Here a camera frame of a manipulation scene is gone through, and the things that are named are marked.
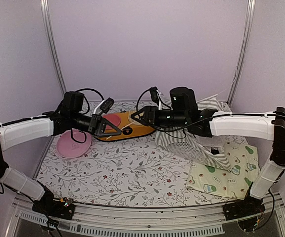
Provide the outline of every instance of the white strap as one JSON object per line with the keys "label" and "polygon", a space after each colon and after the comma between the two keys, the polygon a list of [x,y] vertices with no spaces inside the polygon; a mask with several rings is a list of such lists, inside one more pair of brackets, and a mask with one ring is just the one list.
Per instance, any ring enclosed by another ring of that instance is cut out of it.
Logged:
{"label": "white strap", "polygon": [[27,183],[27,180],[28,180],[28,179],[27,179],[27,176],[24,175],[24,177],[25,177],[25,182],[23,183],[22,187],[17,191],[18,194],[20,194],[20,192],[23,190],[25,184]]}

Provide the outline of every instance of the black cable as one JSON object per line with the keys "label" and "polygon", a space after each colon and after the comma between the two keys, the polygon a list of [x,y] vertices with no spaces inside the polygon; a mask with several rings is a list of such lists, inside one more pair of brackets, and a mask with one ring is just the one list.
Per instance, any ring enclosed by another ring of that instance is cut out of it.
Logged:
{"label": "black cable", "polygon": [[184,129],[183,129],[183,133],[184,133],[184,137],[175,137],[175,136],[173,136],[173,135],[171,135],[171,134],[166,132],[166,134],[169,135],[170,137],[177,138],[177,139],[184,139],[184,138],[186,138],[186,133],[185,133]]}
{"label": "black cable", "polygon": [[2,126],[10,126],[10,125],[13,125],[13,124],[16,124],[16,123],[20,123],[20,122],[26,122],[26,121],[30,121],[30,120],[34,120],[34,119],[45,119],[45,118],[48,118],[48,117],[49,116],[45,115],[45,116],[35,116],[35,117],[32,117],[32,118],[22,118],[22,119],[19,119],[19,120],[3,123],[2,125],[0,125],[0,128]]}
{"label": "black cable", "polygon": [[80,141],[78,141],[78,140],[75,140],[75,138],[73,137],[73,130],[72,130],[72,129],[70,130],[70,136],[71,136],[71,139],[72,139],[73,141],[75,141],[75,142],[77,142],[77,143],[83,144],[83,143],[85,143],[85,142],[87,141],[87,135],[86,135],[86,133],[83,132],[83,131],[79,131],[79,132],[84,133],[84,141],[83,141],[83,142],[80,142]]}
{"label": "black cable", "polygon": [[0,186],[2,187],[2,191],[0,190],[0,194],[4,194],[5,193],[5,189],[2,183],[0,183]]}
{"label": "black cable", "polygon": [[104,100],[104,96],[97,90],[95,89],[91,89],[91,88],[84,88],[84,89],[79,89],[79,90],[76,90],[75,92],[81,92],[81,91],[94,91],[96,94],[98,94],[102,100]]}
{"label": "black cable", "polygon": [[145,93],[147,93],[148,91],[150,91],[150,89],[145,90],[145,91],[140,95],[139,99],[137,100],[136,111],[138,111],[139,102],[140,102],[142,96],[143,96]]}
{"label": "black cable", "polygon": [[159,96],[159,100],[161,101],[162,104],[164,104],[165,106],[167,106],[170,110],[172,109],[172,107],[166,103],[164,103],[161,99],[161,97]]}
{"label": "black cable", "polygon": [[84,99],[85,99],[85,101],[87,103],[87,111],[84,112],[84,113],[80,113],[82,115],[86,115],[90,111],[89,101],[88,101],[87,97],[85,96]]}

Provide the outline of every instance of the table surface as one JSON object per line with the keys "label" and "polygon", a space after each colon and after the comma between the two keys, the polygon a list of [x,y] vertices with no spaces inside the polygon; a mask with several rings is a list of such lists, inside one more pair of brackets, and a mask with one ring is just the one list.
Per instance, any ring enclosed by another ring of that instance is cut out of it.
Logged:
{"label": "table surface", "polygon": [[[97,104],[92,102],[90,106],[93,109]],[[141,102],[142,106],[149,104],[152,102]],[[110,112],[133,110],[134,107],[134,102],[115,102]],[[223,108],[229,111],[225,103]],[[76,159],[58,155],[59,138],[54,138],[37,175],[37,180],[57,198],[130,207],[177,207],[229,201],[186,189],[191,163],[156,146],[155,134],[116,142],[93,138],[88,152]],[[226,136],[226,140],[246,143],[244,137],[238,136]]]}

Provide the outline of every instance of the mesh bag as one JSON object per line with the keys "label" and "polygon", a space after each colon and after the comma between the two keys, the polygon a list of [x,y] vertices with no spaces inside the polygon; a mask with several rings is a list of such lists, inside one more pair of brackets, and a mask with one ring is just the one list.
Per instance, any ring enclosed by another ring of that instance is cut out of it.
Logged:
{"label": "mesh bag", "polygon": [[[198,102],[198,109],[222,110],[222,107],[215,97],[210,97]],[[218,139],[218,143],[223,141],[220,137],[213,137],[207,138],[207,143],[210,139],[212,144],[216,144],[214,139]],[[231,170],[232,168],[222,147],[218,148],[219,154],[213,154],[209,147],[201,145],[195,136],[182,130],[170,133],[157,132],[156,144],[180,157],[200,164],[225,170]]]}

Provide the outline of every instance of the metal frame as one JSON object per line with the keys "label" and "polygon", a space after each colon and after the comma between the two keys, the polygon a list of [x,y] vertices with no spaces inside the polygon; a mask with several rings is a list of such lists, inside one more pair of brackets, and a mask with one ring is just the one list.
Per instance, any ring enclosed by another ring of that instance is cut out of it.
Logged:
{"label": "metal frame", "polygon": [[[285,237],[285,208],[278,193],[274,193],[275,211],[282,235]],[[266,213],[271,212],[272,197],[264,198]],[[72,221],[61,220],[59,229],[85,236],[127,236],[173,237],[179,236],[212,236],[216,228],[223,232],[222,225],[237,220],[226,221],[222,212],[224,203],[172,207],[172,208],[126,208],[112,206],[85,205],[75,203],[76,209]],[[45,216],[31,210],[32,204],[24,196],[18,195],[12,205],[12,217],[7,228],[6,237],[14,237],[19,219],[45,225]]]}
{"label": "metal frame", "polygon": [[248,40],[250,37],[250,32],[251,32],[252,23],[253,23],[254,8],[255,8],[255,0],[248,0],[243,40],[242,40],[242,44],[241,44],[241,49],[240,49],[240,54],[239,54],[237,66],[236,66],[235,76],[234,76],[233,83],[232,83],[231,89],[229,91],[228,100],[227,100],[227,103],[230,107],[231,107],[233,100],[235,98],[235,94],[236,94],[236,91],[238,88],[240,76],[242,73],[245,53],[246,53]]}
{"label": "metal frame", "polygon": [[48,0],[41,0],[41,10],[42,10],[42,16],[43,16],[45,30],[46,30],[46,33],[48,36],[50,51],[51,51],[55,71],[57,74],[57,79],[59,82],[59,86],[60,86],[62,96],[64,96],[64,93],[67,91],[67,89],[66,89],[66,86],[65,86],[65,83],[63,80],[63,75],[62,75],[62,71],[61,71],[61,67],[60,67],[60,63],[59,63],[59,57],[57,54],[57,49],[55,47],[55,40],[54,40],[52,24],[51,24],[51,20],[50,20]]}

